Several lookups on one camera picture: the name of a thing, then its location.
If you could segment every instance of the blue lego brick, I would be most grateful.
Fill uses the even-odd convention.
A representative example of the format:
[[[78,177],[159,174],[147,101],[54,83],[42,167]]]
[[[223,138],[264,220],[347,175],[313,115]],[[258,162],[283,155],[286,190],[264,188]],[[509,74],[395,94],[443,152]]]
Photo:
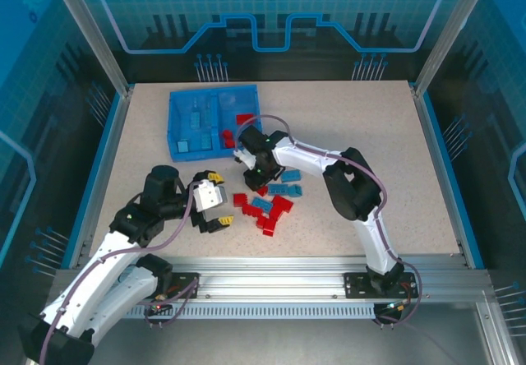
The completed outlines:
[[[172,160],[232,157],[233,150],[225,146],[221,134],[224,130],[236,133],[236,117],[248,113],[260,113],[255,85],[170,93],[167,141]],[[261,131],[261,120],[254,125]],[[187,150],[178,149],[179,141],[187,143]]]
[[[190,114],[190,128],[199,129],[201,128],[201,115],[199,112],[192,112]]]
[[[178,141],[178,151],[180,153],[188,152],[188,141]]]
[[[212,150],[212,136],[209,133],[203,133],[201,135],[201,149]]]
[[[288,196],[290,196],[291,198],[297,198],[302,195],[303,195],[302,186],[293,184],[292,186],[288,187]]]
[[[252,200],[252,206],[259,207],[260,209],[263,209],[265,213],[270,213],[270,209],[272,209],[272,202],[268,202],[260,197],[255,197]]]
[[[269,184],[269,195],[288,195],[287,184]]]
[[[282,183],[299,182],[302,174],[299,170],[287,170],[281,174]]]

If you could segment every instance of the speckled tabletop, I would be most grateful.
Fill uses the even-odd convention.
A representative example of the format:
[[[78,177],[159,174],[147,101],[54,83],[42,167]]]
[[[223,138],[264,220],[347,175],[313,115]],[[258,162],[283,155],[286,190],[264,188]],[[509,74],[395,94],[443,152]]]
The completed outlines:
[[[141,191],[146,175],[170,159],[166,131],[170,91],[231,86],[234,83],[138,84],[122,130],[92,251],[100,245],[115,212]],[[359,149],[384,182],[389,198],[385,226],[400,254],[457,253],[450,219],[432,166],[408,83],[404,81],[296,81],[257,83],[261,113],[290,124],[300,141],[329,150]],[[282,129],[264,121],[266,133]],[[185,184],[195,172],[221,173],[230,202],[208,217],[234,215],[232,227],[199,233],[190,224],[166,247],[164,256],[342,256],[362,255],[353,226],[333,209],[325,184],[303,176],[303,196],[277,224],[273,238],[255,219],[233,207],[232,194],[250,192],[243,165],[233,159],[176,163]],[[177,226],[168,222],[153,243]]]

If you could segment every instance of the red block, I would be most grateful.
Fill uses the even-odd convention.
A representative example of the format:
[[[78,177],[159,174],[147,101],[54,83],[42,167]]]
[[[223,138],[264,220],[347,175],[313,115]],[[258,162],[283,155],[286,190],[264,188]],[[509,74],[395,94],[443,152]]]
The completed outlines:
[[[243,124],[246,120],[248,120],[249,118],[252,118],[254,117],[254,114],[238,114],[236,116],[236,124],[237,125],[241,125]]]
[[[236,142],[233,141],[233,139],[225,139],[224,140],[224,146],[227,149],[233,149],[236,146]]]
[[[265,196],[269,192],[269,188],[267,186],[264,186],[256,191],[261,196]]]
[[[223,139],[233,139],[233,134],[232,134],[232,131],[228,130],[228,129],[225,129],[223,131]]]
[[[263,214],[262,209],[260,209],[259,207],[248,205],[247,203],[242,206],[241,211],[244,215],[250,215],[252,217],[259,217]]]
[[[259,228],[259,229],[263,229],[265,227],[265,224],[266,224],[267,220],[268,219],[264,215],[260,215],[257,218],[256,227]]]
[[[272,206],[272,209],[270,209],[269,217],[273,219],[274,221],[279,220],[281,215],[283,214],[283,209],[281,209],[279,206]]]
[[[247,194],[233,194],[233,206],[234,207],[241,207],[248,203],[248,196]]]
[[[283,198],[280,195],[276,195],[272,199],[272,203],[275,206],[278,206],[279,208],[281,208],[283,211],[286,211],[287,213],[293,208],[293,205],[294,205],[291,201],[289,201],[288,199]]]
[[[266,236],[274,236],[274,230],[276,229],[276,222],[273,219],[267,219],[265,226],[263,227],[263,234]]]

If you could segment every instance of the purple cable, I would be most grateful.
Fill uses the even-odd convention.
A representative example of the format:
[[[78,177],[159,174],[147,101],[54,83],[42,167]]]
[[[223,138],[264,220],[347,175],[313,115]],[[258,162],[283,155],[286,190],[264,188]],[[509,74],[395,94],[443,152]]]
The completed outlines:
[[[173,231],[172,235],[166,239],[164,243],[161,243],[158,246],[153,247],[144,247],[144,248],[125,248],[122,250],[117,250],[115,252],[109,252],[105,256],[101,256],[97,261],[95,261],[93,264],[91,264],[88,269],[86,269],[76,280],[74,285],[72,285],[72,289],[69,290],[66,297],[62,301],[62,306],[58,309],[57,315],[54,317],[53,321],[51,322],[51,326],[49,327],[48,333],[46,334],[44,338],[44,342],[42,343],[42,350],[40,351],[40,357],[39,357],[39,364],[45,365],[45,359],[46,354],[48,352],[48,345],[49,341],[51,340],[51,336],[53,336],[53,333],[55,331],[55,328],[57,328],[58,322],[60,321],[60,317],[66,312],[66,307],[69,305],[70,300],[72,299],[75,292],[78,290],[78,288],[81,286],[82,282],[85,280],[86,277],[100,264],[103,264],[108,258],[112,256],[118,256],[120,254],[127,254],[130,252],[157,252],[158,250],[162,250],[163,248],[167,247],[173,240],[179,235],[179,233],[182,231],[182,227],[184,227],[184,224],[187,222],[188,217],[190,216],[191,211],[191,204],[194,200],[193,195],[193,188],[198,185],[198,182],[191,182],[188,186],[188,203],[187,208],[184,210],[184,214],[182,215],[181,222],[179,223],[178,227]]]
[[[387,252],[387,254],[389,254],[389,256],[395,262],[400,263],[402,265],[405,265],[405,266],[407,266],[408,268],[410,268],[410,269],[412,269],[414,271],[414,274],[417,276],[417,281],[418,281],[418,291],[419,291],[420,295],[418,295],[417,301],[416,301],[413,309],[411,310],[411,312],[409,312],[409,314],[403,320],[397,322],[397,324],[404,324],[417,311],[418,306],[420,306],[420,302],[422,301],[423,284],[422,284],[422,277],[420,276],[420,272],[418,271],[418,269],[413,264],[410,264],[409,262],[406,262],[406,261],[403,261],[403,260],[397,258],[393,254],[393,252],[390,249],[389,244],[387,243],[387,238],[385,237],[385,233],[384,233],[384,230],[381,227],[380,219],[379,219],[380,212],[382,211],[382,209],[385,207],[385,204],[387,203],[387,190],[385,189],[384,184],[381,182],[381,180],[372,171],[370,171],[369,169],[367,169],[364,166],[361,166],[360,164],[357,164],[356,162],[354,162],[354,161],[352,161],[350,159],[342,157],[341,155],[325,154],[322,151],[319,151],[319,150],[316,150],[316,149],[312,149],[312,148],[307,147],[305,145],[298,144],[298,142],[294,140],[293,135],[292,135],[292,133],[290,131],[290,126],[287,124],[287,122],[285,120],[283,120],[282,118],[274,116],[272,114],[260,114],[260,115],[251,117],[248,120],[246,120],[239,127],[239,129],[236,132],[236,137],[234,138],[235,142],[236,142],[236,150],[238,150],[238,138],[239,138],[239,135],[241,134],[241,131],[245,127],[247,127],[250,124],[250,122],[257,120],[258,118],[272,118],[274,120],[277,120],[277,121],[281,122],[285,126],[285,131],[287,132],[289,140],[291,141],[291,143],[295,147],[297,147],[300,150],[308,151],[309,153],[312,153],[314,155],[319,155],[319,156],[325,157],[325,158],[337,159],[338,161],[342,161],[342,162],[344,162],[344,163],[346,163],[348,165],[351,165],[354,168],[356,168],[356,169],[360,170],[361,172],[365,173],[380,188],[380,191],[383,194],[383,197],[381,198],[381,202],[378,205],[378,207],[376,208],[373,216],[375,218],[375,223],[376,223],[376,227],[378,228],[378,232],[380,233],[380,238],[381,238],[382,244],[384,245],[385,251]]]
[[[380,318],[383,318],[384,320],[387,320],[387,321],[391,321],[393,324],[399,324],[398,323],[398,320],[396,320],[395,318],[393,317],[389,317],[389,316],[380,316]],[[381,326],[381,323],[378,322],[378,320],[374,320],[374,322],[376,324],[378,324],[379,326]],[[445,354],[445,356],[447,358],[449,358],[451,360],[452,363],[456,363],[457,365],[462,365],[459,361],[456,360],[455,357],[453,357],[453,355],[451,355],[446,349],[444,346],[442,346],[442,344],[440,344],[438,342],[438,340],[436,340],[435,338],[433,338],[431,335],[429,335],[426,331],[424,330],[421,330],[420,328],[417,328],[416,326],[412,326],[411,324],[407,323],[405,324],[406,327],[408,327],[410,330],[413,330],[414,332],[416,332],[417,334],[422,334],[424,336],[426,336],[442,353]]]
[[[185,294],[186,292],[188,292],[188,295],[187,297],[185,298],[184,302],[182,303],[181,307],[177,310],[177,312],[173,315],[172,318],[170,318],[168,321],[166,322],[160,322],[159,323],[159,327],[161,326],[169,326],[170,324],[172,324],[182,313],[182,311],[184,310],[184,307],[188,304],[188,301],[190,300],[190,297],[191,295],[193,294],[195,288],[197,287],[197,280],[194,280],[190,283],[190,285],[188,285],[183,291],[181,291],[180,293],[178,293],[175,297],[173,298],[170,298],[170,299],[167,299],[166,301],[163,301],[163,302],[151,302],[151,303],[148,303],[150,306],[151,305],[155,305],[155,306],[159,306],[159,305],[162,305],[162,304],[167,304],[167,303],[172,303],[173,301],[179,299],[183,294]],[[147,310],[145,311],[145,321],[150,324],[150,327],[152,327],[153,325],[155,325],[155,323],[151,322],[149,317],[148,317],[148,314],[147,314]]]

